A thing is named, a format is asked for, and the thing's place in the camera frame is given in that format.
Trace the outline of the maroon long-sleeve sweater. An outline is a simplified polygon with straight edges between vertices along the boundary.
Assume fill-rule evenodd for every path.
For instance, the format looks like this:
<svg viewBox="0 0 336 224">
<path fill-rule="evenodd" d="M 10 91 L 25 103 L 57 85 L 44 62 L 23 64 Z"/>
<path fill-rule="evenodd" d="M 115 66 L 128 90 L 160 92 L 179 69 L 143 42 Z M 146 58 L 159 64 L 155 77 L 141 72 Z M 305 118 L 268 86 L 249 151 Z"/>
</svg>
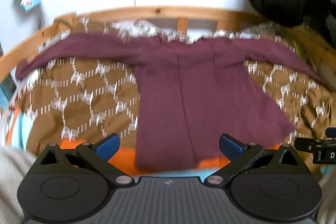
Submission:
<svg viewBox="0 0 336 224">
<path fill-rule="evenodd" d="M 67 57 L 110 59 L 132 67 L 140 94 L 136 163 L 155 170 L 192 168 L 219 156 L 223 133 L 270 147 L 294 130 L 251 79 L 247 59 L 321 80 L 300 57 L 272 40 L 218 37 L 185 44 L 98 32 L 75 33 L 57 42 L 33 61 L 21 62 L 16 77 Z"/>
</svg>

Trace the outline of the brown patterned PF duvet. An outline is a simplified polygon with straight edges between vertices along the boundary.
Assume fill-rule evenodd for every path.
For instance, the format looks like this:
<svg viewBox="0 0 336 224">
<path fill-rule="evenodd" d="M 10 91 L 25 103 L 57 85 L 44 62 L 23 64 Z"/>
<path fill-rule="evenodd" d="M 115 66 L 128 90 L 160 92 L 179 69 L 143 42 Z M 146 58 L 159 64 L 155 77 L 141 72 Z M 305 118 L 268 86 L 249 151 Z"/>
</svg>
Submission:
<svg viewBox="0 0 336 224">
<path fill-rule="evenodd" d="M 72 34 L 92 32 L 120 36 L 115 28 L 88 18 L 81 18 Z M 296 54 L 279 36 L 261 35 L 260 39 L 283 44 Z M 282 141 L 298 136 L 323 139 L 325 130 L 335 126 L 335 96 L 321 81 L 252 59 L 245 61 L 245 68 L 294 125 Z M 27 143 L 30 152 L 40 154 L 48 142 L 96 142 L 115 132 L 123 147 L 135 149 L 136 163 L 140 94 L 131 66 L 110 59 L 67 57 L 31 72 L 38 72 L 39 78 L 21 100 L 34 121 Z"/>
</svg>

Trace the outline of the orange cloth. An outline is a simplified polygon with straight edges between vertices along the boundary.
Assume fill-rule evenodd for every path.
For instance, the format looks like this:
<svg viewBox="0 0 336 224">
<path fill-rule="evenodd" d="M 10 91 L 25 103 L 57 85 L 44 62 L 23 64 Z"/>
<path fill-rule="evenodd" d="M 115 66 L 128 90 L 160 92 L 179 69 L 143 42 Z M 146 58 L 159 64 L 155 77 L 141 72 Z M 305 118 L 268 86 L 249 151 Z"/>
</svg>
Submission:
<svg viewBox="0 0 336 224">
<path fill-rule="evenodd" d="M 1 112 L 1 145 L 13 147 L 25 151 L 33 120 L 28 115 L 23 114 L 19 107 L 9 108 Z M 160 174 L 162 171 L 149 171 L 139 169 L 135 166 L 135 149 L 120 148 L 116 155 L 109 161 L 115 167 L 132 176 L 142 176 L 145 174 Z M 220 169 L 230 161 L 225 157 L 215 157 L 201 161 L 197 167 L 174 170 L 167 173 L 168 176 L 201 176 L 205 178 L 211 171 Z"/>
</svg>

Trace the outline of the floral white bed sheet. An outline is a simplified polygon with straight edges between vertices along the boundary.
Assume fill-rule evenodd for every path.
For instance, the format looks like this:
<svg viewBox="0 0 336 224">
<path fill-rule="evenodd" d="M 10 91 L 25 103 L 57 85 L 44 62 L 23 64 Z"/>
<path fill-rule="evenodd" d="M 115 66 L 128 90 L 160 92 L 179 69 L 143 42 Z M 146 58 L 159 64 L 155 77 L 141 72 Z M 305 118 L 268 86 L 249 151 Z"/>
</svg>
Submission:
<svg viewBox="0 0 336 224">
<path fill-rule="evenodd" d="M 252 31 L 219 30 L 210 33 L 206 30 L 192 31 L 183 34 L 181 31 L 164 29 L 150 23 L 148 20 L 124 20 L 112 22 L 111 27 L 118 30 L 122 38 L 140 38 L 159 36 L 165 41 L 177 40 L 186 44 L 193 44 L 201 38 L 229 38 L 229 39 L 259 39 L 261 35 Z"/>
</svg>

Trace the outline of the wooden bed rail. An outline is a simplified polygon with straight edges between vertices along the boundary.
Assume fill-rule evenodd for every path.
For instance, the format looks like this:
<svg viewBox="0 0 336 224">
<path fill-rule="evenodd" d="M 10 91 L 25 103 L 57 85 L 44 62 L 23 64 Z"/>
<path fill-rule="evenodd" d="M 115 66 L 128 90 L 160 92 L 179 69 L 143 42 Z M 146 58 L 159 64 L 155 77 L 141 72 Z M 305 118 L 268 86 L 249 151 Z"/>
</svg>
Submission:
<svg viewBox="0 0 336 224">
<path fill-rule="evenodd" d="M 205 7 L 188 6 L 139 6 L 130 8 L 111 9 L 83 14 L 93 20 L 104 22 L 118 22 L 133 19 L 175 19 L 176 29 L 182 33 L 187 32 L 189 20 L 212 20 L 217 22 L 218 30 L 238 31 L 244 24 L 253 26 L 265 23 L 267 20 L 261 15 L 250 12 L 213 9 Z M 65 30 L 71 30 L 77 23 L 80 15 L 70 13 L 54 20 L 52 25 L 42 28 L 29 38 L 22 41 L 1 57 L 1 80 L 21 62 L 32 60 L 38 55 L 38 48 L 48 39 Z"/>
</svg>

